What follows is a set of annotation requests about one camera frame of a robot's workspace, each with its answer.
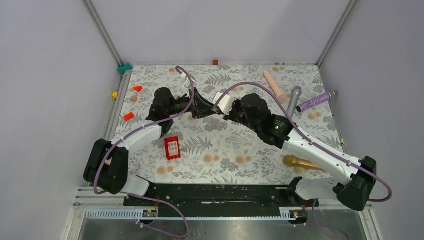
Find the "red tray with tiles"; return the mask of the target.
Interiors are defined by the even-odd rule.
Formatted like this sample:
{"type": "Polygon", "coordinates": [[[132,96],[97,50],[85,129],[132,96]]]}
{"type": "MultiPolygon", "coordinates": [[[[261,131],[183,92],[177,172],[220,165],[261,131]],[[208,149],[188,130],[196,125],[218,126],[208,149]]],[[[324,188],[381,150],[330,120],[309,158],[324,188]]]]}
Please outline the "red tray with tiles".
{"type": "Polygon", "coordinates": [[[181,158],[180,141],[177,136],[165,138],[164,145],[168,161],[181,158]]]}

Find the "pink microphone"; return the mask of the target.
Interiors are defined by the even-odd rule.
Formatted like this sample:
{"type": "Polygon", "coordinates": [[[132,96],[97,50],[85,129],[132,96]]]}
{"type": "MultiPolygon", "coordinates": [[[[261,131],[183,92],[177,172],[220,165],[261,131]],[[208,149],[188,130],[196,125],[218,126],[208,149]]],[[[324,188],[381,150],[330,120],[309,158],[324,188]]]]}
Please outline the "pink microphone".
{"type": "Polygon", "coordinates": [[[263,76],[265,77],[265,79],[268,82],[269,86],[271,87],[274,95],[277,97],[278,101],[281,104],[285,104],[288,101],[288,97],[280,89],[280,87],[278,86],[278,84],[277,84],[276,80],[274,79],[274,77],[267,70],[264,70],[263,71],[263,76]]]}

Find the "gold microphone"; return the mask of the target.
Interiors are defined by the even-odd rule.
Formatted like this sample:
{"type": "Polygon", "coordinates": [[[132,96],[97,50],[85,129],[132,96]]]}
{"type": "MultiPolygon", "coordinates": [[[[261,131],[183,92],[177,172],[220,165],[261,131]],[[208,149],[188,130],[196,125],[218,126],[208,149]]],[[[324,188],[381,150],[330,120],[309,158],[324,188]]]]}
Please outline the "gold microphone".
{"type": "Polygon", "coordinates": [[[318,170],[318,171],[325,171],[322,168],[320,168],[319,166],[317,166],[316,164],[302,159],[302,158],[298,158],[295,157],[293,155],[286,155],[283,158],[283,163],[287,166],[290,167],[299,167],[299,168],[304,168],[304,169],[310,169],[310,170],[318,170]]]}

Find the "red wedge block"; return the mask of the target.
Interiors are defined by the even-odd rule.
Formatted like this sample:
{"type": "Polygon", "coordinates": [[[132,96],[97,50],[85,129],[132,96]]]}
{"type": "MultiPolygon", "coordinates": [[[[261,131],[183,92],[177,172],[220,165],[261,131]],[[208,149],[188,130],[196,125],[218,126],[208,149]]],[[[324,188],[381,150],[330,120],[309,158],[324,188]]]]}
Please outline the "red wedge block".
{"type": "Polygon", "coordinates": [[[142,90],[143,90],[143,87],[140,85],[140,86],[134,86],[133,87],[133,89],[136,91],[136,92],[141,92],[142,90]]]}

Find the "aluminium frame rail right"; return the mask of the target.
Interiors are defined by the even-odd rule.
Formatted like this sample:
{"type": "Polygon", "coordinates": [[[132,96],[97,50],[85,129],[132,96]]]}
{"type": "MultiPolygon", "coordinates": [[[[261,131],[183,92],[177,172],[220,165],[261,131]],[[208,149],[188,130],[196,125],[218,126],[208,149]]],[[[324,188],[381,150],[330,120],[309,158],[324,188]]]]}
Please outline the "aluminium frame rail right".
{"type": "Polygon", "coordinates": [[[344,9],[340,19],[338,20],[333,32],[331,33],[329,40],[327,41],[323,51],[321,52],[317,62],[315,63],[315,65],[319,69],[321,68],[321,66],[325,62],[327,55],[331,51],[333,44],[337,40],[341,31],[343,30],[343,27],[344,27],[345,23],[347,22],[347,20],[349,19],[349,17],[351,15],[352,11],[354,10],[357,2],[358,2],[358,0],[349,0],[348,1],[348,4],[347,4],[346,8],[344,9]]]}

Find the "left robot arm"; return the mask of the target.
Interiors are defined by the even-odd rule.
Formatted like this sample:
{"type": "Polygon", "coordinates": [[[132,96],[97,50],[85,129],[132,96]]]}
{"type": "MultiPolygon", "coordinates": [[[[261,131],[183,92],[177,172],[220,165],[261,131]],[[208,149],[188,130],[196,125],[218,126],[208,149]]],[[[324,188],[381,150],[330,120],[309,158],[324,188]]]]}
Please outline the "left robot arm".
{"type": "Polygon", "coordinates": [[[121,138],[97,140],[90,153],[83,173],[83,179],[94,185],[97,194],[105,192],[136,195],[144,206],[152,204],[155,192],[151,183],[142,177],[129,174],[129,159],[136,152],[153,141],[165,136],[171,129],[173,119],[190,113],[194,118],[205,118],[214,114],[227,115],[232,106],[232,98],[217,93],[213,102],[200,96],[193,88],[187,95],[174,98],[170,89],[159,88],[144,125],[121,138]]]}

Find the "purple glitter microphone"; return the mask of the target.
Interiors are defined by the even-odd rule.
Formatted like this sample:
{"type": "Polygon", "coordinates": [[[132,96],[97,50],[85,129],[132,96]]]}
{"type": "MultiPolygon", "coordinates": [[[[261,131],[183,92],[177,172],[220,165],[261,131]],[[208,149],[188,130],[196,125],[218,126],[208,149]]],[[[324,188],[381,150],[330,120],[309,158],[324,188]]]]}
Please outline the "purple glitter microphone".
{"type": "Polygon", "coordinates": [[[329,100],[337,97],[337,95],[338,93],[335,90],[331,90],[299,104],[295,109],[297,110],[297,112],[301,113],[306,110],[312,109],[322,103],[328,102],[329,100]]]}

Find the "aluminium frame rail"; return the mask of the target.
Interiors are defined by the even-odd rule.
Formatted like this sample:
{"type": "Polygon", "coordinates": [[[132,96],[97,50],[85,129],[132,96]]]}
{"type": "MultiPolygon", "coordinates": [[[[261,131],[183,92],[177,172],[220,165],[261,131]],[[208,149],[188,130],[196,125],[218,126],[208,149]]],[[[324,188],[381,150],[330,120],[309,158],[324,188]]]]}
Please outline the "aluminium frame rail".
{"type": "Polygon", "coordinates": [[[341,31],[343,30],[343,27],[344,27],[345,23],[347,22],[347,20],[349,19],[349,17],[351,15],[352,11],[354,10],[357,2],[358,2],[358,0],[349,0],[348,1],[348,4],[347,4],[346,8],[344,9],[340,19],[338,20],[333,32],[331,33],[329,40],[327,41],[323,51],[321,52],[317,62],[315,63],[315,65],[319,69],[321,68],[321,66],[325,62],[327,55],[331,51],[333,44],[337,40],[341,31]]]}
{"type": "Polygon", "coordinates": [[[115,44],[112,41],[112,38],[110,37],[100,15],[98,14],[98,11],[96,10],[95,5],[91,0],[82,0],[82,3],[84,4],[88,14],[90,15],[95,27],[97,28],[97,31],[99,32],[101,38],[103,39],[107,49],[109,50],[113,60],[117,64],[119,68],[123,67],[124,61],[122,57],[120,56],[115,44]]]}

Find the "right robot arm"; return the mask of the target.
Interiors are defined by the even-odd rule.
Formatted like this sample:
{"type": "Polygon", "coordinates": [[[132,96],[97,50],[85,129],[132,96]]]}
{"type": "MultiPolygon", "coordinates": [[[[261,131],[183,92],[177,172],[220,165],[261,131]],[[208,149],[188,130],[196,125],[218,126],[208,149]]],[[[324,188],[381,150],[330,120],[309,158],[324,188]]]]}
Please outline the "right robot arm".
{"type": "Polygon", "coordinates": [[[376,184],[367,174],[377,173],[373,158],[359,159],[321,142],[286,117],[272,114],[266,101],[255,93],[242,99],[217,93],[213,103],[223,113],[224,120],[247,127],[264,143],[308,160],[330,174],[330,178],[323,179],[294,178],[286,193],[291,205],[326,199],[338,200],[354,211],[364,210],[376,184]]]}

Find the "floral table mat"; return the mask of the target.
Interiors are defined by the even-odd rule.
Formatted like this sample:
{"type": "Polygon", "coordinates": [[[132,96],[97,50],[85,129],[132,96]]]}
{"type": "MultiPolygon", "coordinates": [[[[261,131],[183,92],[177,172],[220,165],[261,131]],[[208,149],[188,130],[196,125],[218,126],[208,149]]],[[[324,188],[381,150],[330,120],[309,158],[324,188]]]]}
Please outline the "floral table mat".
{"type": "MultiPolygon", "coordinates": [[[[230,95],[242,98],[258,94],[270,111],[282,111],[264,91],[267,70],[287,96],[287,107],[294,87],[302,88],[300,101],[323,94],[326,90],[319,69],[313,65],[186,65],[184,69],[195,81],[201,96],[212,101],[216,93],[231,89],[230,95]]],[[[125,92],[120,119],[115,132],[122,137],[143,125],[157,89],[169,88],[174,97],[184,95],[183,79],[171,65],[135,66],[125,92]],[[133,87],[142,86],[141,92],[133,87]],[[124,120],[128,113],[134,118],[124,120]]],[[[289,153],[262,142],[257,135],[238,123],[223,120],[220,115],[194,119],[190,113],[174,120],[167,134],[179,138],[181,158],[168,160],[165,141],[147,144],[129,159],[129,172],[155,183],[174,184],[248,184],[287,185],[295,177],[327,178],[320,170],[291,167],[284,164],[289,153]]]]}

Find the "silver microphone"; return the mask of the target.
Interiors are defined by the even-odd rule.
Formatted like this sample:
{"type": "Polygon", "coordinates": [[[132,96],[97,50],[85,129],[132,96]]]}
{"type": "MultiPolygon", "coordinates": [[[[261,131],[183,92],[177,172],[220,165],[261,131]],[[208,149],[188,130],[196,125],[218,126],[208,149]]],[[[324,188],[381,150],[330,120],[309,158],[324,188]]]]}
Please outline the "silver microphone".
{"type": "Polygon", "coordinates": [[[295,113],[295,110],[301,95],[302,95],[302,88],[300,86],[295,86],[291,92],[291,98],[287,108],[287,113],[290,118],[292,118],[295,113]]]}

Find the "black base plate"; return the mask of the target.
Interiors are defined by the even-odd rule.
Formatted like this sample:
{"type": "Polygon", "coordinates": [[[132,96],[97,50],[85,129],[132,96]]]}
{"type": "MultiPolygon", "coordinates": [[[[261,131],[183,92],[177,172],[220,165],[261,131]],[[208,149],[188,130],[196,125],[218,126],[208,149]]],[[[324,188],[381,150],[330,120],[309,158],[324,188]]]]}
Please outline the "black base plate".
{"type": "Polygon", "coordinates": [[[304,200],[288,185],[221,185],[221,184],[171,184],[152,183],[144,195],[178,207],[193,205],[254,204],[261,208],[308,208],[313,199],[304,200]]]}

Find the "red small block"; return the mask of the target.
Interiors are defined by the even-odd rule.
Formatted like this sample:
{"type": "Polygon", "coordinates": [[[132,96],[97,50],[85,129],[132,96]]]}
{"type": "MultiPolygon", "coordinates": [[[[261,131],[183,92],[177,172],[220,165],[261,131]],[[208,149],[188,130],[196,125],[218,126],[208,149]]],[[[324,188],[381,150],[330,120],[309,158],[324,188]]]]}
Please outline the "red small block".
{"type": "Polygon", "coordinates": [[[134,113],[133,113],[133,112],[130,112],[130,113],[126,114],[126,115],[123,117],[123,119],[124,119],[126,122],[128,122],[129,120],[133,119],[134,117],[135,117],[134,113]]]}

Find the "aluminium frame rail left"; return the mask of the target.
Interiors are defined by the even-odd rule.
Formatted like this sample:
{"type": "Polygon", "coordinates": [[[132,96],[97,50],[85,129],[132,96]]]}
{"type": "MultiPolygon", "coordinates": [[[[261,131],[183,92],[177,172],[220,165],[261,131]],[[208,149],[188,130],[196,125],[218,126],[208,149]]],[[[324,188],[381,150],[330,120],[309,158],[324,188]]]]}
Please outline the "aluminium frame rail left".
{"type": "Polygon", "coordinates": [[[119,68],[123,67],[124,61],[122,57],[120,56],[115,44],[112,41],[112,38],[110,37],[100,15],[98,14],[98,11],[96,10],[95,5],[91,0],[82,0],[82,3],[84,4],[88,14],[90,15],[95,27],[97,28],[97,31],[99,32],[101,38],[103,39],[107,49],[109,50],[113,60],[117,64],[119,68]]]}

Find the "teal block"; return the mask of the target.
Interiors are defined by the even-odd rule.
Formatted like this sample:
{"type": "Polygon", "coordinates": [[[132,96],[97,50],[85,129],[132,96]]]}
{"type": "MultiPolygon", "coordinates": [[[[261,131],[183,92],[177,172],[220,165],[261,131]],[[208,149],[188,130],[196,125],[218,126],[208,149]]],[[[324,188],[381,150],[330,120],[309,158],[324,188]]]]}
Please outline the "teal block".
{"type": "Polygon", "coordinates": [[[117,71],[118,71],[120,74],[123,74],[123,73],[125,73],[126,71],[131,70],[132,68],[133,68],[133,67],[132,67],[132,65],[128,62],[127,64],[125,64],[125,65],[123,65],[123,66],[118,67],[118,68],[117,68],[117,71]]]}

